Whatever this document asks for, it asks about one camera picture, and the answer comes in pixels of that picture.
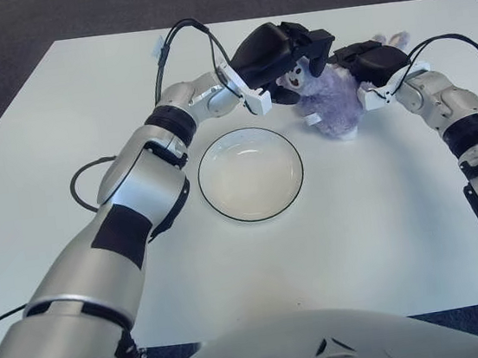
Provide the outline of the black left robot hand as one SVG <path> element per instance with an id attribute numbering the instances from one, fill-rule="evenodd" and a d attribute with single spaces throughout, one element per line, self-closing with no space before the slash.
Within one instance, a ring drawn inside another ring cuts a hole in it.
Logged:
<path id="1" fill-rule="evenodd" d="M 308 60 L 307 70 L 318 78 L 326 66 L 334 36 L 325 29 L 309 30 L 298 23 L 264 23 L 239 45 L 230 66 L 251 89 L 271 95 L 272 102 L 296 104 L 300 95 L 277 84 L 277 79 Z"/>

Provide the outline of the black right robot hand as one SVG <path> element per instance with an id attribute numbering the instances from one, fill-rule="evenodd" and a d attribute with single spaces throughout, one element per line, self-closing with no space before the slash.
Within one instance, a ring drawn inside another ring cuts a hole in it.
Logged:
<path id="1" fill-rule="evenodd" d="M 410 64 L 410 58 L 400 49 L 377 41 L 353 43 L 333 52 L 327 61 L 349 70 L 357 81 L 371 82 L 380 88 L 400 69 Z"/>

